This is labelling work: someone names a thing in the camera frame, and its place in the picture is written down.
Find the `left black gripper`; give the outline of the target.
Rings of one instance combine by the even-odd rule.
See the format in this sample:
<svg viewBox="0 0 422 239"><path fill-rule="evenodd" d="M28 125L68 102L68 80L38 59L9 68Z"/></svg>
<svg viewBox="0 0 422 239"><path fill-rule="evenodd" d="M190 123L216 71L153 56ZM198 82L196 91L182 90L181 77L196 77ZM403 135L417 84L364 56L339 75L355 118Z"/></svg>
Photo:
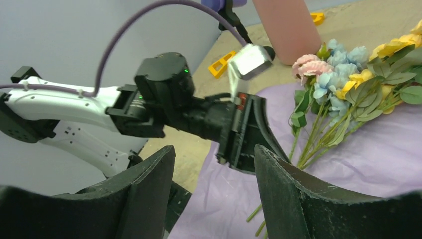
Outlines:
<svg viewBox="0 0 422 239"><path fill-rule="evenodd" d="M231 169L255 173L255 145L259 144L288 161L267 120L266 99L239 93L234 102L225 101L229 93L204 99L192 97L184 106L186 132L219 144L215 154L220 164Z"/></svg>

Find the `yellow block behind vase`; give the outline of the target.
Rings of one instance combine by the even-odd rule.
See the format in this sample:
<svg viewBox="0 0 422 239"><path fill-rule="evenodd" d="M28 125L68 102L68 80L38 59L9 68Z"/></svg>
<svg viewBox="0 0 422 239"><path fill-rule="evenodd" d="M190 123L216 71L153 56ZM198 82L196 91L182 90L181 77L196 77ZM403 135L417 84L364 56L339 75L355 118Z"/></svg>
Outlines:
<svg viewBox="0 0 422 239"><path fill-rule="evenodd" d="M325 14L323 12L311 12L310 15L315 26L321 25L325 21Z"/></svg>

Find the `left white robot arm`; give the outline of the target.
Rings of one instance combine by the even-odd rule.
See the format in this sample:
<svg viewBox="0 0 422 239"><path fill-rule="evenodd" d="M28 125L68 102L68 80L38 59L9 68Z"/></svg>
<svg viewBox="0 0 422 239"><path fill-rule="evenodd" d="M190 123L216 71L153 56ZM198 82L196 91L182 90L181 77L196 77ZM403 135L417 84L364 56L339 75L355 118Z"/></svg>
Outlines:
<svg viewBox="0 0 422 239"><path fill-rule="evenodd" d="M144 59L133 85L101 88L96 97L81 89L45 81L31 67L12 76L11 91L0 96L0 129L22 142L67 151L99 169L105 177L140 162L84 132L81 124L103 127L126 136L163 138L169 126L219 144L216 157L232 169L254 174L254 148L260 144L287 160L269 128L266 100L238 93L194 96L185 57L168 52Z"/></svg>

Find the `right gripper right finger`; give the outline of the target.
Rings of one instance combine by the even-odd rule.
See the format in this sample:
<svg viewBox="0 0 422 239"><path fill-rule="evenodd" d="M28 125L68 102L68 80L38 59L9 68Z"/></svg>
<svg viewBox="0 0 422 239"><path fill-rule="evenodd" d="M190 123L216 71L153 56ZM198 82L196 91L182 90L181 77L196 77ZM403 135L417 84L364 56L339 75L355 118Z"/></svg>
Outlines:
<svg viewBox="0 0 422 239"><path fill-rule="evenodd" d="M390 198L322 181L255 147L255 170L271 239L419 239L422 193Z"/></svg>

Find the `pink and purple wrapping paper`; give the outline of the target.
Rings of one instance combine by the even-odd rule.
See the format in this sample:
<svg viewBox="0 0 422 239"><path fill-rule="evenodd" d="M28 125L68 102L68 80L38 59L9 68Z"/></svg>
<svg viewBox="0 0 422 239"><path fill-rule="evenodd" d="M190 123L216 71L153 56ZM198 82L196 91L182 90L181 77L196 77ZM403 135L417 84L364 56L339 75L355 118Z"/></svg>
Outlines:
<svg viewBox="0 0 422 239"><path fill-rule="evenodd" d="M263 221L252 175L218 164L212 143L197 187L169 234L171 239L252 239ZM422 187L422 108L401 104L364 125L307 172L333 185L378 197Z"/></svg>

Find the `pink tall vase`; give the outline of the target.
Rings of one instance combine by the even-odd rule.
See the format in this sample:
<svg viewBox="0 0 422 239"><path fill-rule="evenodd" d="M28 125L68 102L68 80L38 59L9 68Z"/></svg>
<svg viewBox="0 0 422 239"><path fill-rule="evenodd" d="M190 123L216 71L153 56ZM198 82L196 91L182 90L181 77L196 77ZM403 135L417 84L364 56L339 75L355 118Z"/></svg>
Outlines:
<svg viewBox="0 0 422 239"><path fill-rule="evenodd" d="M293 65L306 54L315 54L321 38L303 0L254 0L276 56L284 65Z"/></svg>

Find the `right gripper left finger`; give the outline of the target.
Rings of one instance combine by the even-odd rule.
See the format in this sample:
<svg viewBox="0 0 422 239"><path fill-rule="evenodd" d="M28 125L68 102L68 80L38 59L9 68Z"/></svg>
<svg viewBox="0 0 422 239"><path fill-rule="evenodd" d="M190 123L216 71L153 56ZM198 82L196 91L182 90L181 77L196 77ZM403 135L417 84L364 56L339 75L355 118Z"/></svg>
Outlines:
<svg viewBox="0 0 422 239"><path fill-rule="evenodd" d="M0 189L3 239L160 239L175 165L168 145L76 194Z"/></svg>

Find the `yellow triangular block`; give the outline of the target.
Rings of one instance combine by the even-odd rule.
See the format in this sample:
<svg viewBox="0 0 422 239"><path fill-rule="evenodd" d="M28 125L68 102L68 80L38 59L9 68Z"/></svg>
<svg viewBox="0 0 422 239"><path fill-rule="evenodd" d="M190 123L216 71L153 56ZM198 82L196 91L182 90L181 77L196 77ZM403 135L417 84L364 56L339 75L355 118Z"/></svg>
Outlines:
<svg viewBox="0 0 422 239"><path fill-rule="evenodd" d="M219 79L222 74L227 70L228 61L236 54L235 51L230 51L220 57L218 60L208 66L209 72L215 79Z"/></svg>

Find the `pink flower bouquet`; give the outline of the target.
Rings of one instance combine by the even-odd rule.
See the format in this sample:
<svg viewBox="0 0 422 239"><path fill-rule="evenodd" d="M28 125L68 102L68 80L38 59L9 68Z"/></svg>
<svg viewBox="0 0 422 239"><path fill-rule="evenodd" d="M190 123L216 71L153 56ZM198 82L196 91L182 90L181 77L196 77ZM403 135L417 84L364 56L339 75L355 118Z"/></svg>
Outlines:
<svg viewBox="0 0 422 239"><path fill-rule="evenodd" d="M401 104L422 106L422 25L372 52L364 46L347 51L332 39L316 54L298 58L292 73L301 89L295 91L289 125L293 145L300 138L305 144L297 162L293 153L285 162L308 173L308 167L368 122ZM256 235L270 239L265 220Z"/></svg>

